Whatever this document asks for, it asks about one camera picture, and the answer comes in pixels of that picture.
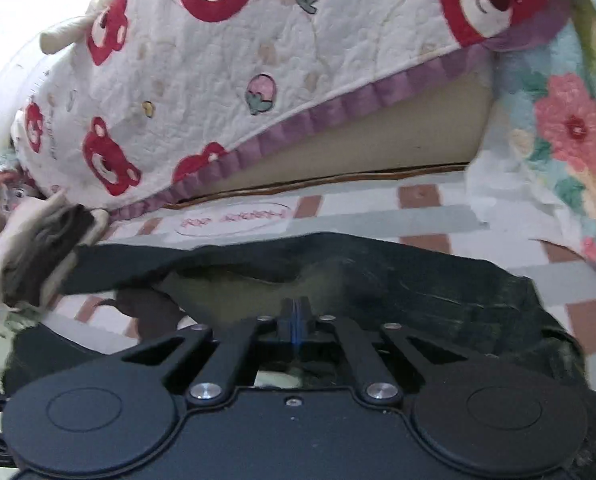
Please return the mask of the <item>grey plush rabbit toy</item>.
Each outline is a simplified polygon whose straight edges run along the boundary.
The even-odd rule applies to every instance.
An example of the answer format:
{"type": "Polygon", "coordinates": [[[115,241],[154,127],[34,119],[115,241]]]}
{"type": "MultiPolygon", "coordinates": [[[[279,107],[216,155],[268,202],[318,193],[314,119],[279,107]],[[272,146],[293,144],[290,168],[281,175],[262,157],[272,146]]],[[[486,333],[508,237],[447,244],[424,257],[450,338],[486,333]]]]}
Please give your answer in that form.
{"type": "Polygon", "coordinates": [[[0,156],[0,215],[8,219],[22,200],[35,197],[15,157],[0,156]]]}

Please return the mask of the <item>beige mattress edge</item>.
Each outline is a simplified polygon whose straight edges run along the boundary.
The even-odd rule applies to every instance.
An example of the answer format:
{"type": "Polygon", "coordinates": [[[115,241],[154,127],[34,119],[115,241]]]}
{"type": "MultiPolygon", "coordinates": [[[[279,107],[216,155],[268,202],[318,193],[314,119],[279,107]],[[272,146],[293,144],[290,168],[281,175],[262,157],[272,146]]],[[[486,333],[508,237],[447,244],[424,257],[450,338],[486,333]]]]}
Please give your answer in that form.
{"type": "Polygon", "coordinates": [[[493,101],[491,67],[313,134],[264,133],[199,171],[181,204],[313,179],[469,162],[493,101]]]}

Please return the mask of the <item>floral quilt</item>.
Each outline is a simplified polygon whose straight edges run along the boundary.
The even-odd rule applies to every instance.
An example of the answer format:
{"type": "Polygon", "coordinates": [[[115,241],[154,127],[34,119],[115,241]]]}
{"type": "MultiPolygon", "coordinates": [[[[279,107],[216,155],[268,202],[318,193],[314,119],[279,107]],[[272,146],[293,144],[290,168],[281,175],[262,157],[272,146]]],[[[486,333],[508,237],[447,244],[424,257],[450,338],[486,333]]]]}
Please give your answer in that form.
{"type": "Polygon", "coordinates": [[[596,266],[596,0],[565,1],[569,20],[550,42],[496,55],[466,194],[490,228],[596,266]]]}

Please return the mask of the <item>dark blue denim jeans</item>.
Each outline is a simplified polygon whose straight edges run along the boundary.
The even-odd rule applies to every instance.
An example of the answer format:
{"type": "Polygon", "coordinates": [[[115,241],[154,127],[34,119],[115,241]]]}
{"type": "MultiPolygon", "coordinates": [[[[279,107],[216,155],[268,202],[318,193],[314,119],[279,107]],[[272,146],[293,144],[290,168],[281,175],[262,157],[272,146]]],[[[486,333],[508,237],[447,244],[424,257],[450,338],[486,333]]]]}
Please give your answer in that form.
{"type": "Polygon", "coordinates": [[[492,263],[334,233],[191,250],[83,248],[66,292],[155,303],[193,325],[22,386],[2,414],[22,479],[596,479],[596,392],[580,344],[526,278],[492,263]],[[295,358],[295,302],[351,318],[403,393],[366,404],[342,361],[295,358]],[[295,390],[188,405],[191,352],[270,315],[263,370],[295,390]]]}

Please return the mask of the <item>white folded garment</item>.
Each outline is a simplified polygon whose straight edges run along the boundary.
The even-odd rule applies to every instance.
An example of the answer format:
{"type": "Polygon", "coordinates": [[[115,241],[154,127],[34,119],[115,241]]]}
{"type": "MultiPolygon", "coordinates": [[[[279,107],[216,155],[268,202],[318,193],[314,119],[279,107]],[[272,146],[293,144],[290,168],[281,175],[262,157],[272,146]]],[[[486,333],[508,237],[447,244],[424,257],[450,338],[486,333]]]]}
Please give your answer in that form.
{"type": "Polygon", "coordinates": [[[96,243],[109,220],[104,209],[70,204],[62,193],[21,200],[0,232],[0,304],[48,304],[74,266],[75,248],[96,243]]]}

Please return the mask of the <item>white bear print quilt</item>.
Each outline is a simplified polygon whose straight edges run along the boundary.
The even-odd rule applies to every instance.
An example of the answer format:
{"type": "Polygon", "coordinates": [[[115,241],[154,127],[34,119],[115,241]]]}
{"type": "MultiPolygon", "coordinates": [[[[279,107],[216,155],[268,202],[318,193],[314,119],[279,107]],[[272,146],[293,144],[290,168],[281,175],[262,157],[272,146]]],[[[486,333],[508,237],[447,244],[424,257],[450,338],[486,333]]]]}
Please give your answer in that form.
{"type": "Polygon", "coordinates": [[[567,0],[98,0],[14,118],[45,194],[130,219],[553,38],[567,0]]]}

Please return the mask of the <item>dark brown folded garment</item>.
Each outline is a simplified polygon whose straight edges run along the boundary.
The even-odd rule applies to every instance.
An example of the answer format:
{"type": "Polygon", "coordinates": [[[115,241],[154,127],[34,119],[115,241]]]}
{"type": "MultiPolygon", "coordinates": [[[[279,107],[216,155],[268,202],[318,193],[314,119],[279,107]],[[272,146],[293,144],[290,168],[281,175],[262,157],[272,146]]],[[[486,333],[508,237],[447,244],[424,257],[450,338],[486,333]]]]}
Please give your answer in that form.
{"type": "Polygon", "coordinates": [[[37,307],[50,274],[94,223],[82,205],[63,207],[42,220],[32,240],[2,274],[2,302],[12,308],[19,302],[37,307]]]}

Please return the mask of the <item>pale green garment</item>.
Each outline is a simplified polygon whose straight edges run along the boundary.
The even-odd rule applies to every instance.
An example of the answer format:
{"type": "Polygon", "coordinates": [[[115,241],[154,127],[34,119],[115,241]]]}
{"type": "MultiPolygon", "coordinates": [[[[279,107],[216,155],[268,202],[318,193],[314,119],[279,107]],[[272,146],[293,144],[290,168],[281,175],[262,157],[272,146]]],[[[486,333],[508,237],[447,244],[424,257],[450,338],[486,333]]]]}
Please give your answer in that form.
{"type": "Polygon", "coordinates": [[[11,309],[0,304],[0,392],[4,391],[4,376],[11,365],[16,337],[40,322],[34,309],[11,309]]]}

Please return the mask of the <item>checkered bed sheet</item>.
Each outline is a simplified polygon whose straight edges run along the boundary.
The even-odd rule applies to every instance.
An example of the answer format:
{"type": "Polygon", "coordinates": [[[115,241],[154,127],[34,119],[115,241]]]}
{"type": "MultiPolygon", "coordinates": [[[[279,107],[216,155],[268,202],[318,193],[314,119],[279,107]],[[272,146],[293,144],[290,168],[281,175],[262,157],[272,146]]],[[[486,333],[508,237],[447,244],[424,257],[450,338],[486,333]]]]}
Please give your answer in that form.
{"type": "Polygon", "coordinates": [[[459,172],[309,186],[212,200],[115,222],[104,242],[189,249],[312,232],[345,233],[490,261],[536,284],[542,304],[575,336],[596,390],[596,270],[551,228],[489,224],[470,208],[459,172]]]}

